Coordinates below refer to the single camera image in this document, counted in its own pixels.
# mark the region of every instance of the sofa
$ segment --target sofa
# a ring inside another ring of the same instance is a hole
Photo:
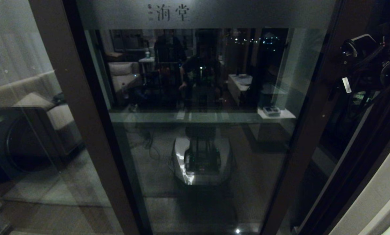
[[[9,137],[15,121],[23,118],[26,120],[24,123],[29,123],[34,132],[30,136],[37,137],[39,145],[43,147],[46,155],[52,158],[53,163],[60,162],[60,159],[64,159],[80,146],[82,137],[69,106],[65,102],[53,101],[61,92],[54,71],[0,86],[0,132],[5,133],[0,144],[2,141],[9,141],[4,138]]]
[[[109,62],[108,66],[117,102],[119,105],[124,105],[126,99],[122,87],[128,90],[143,84],[138,62]]]

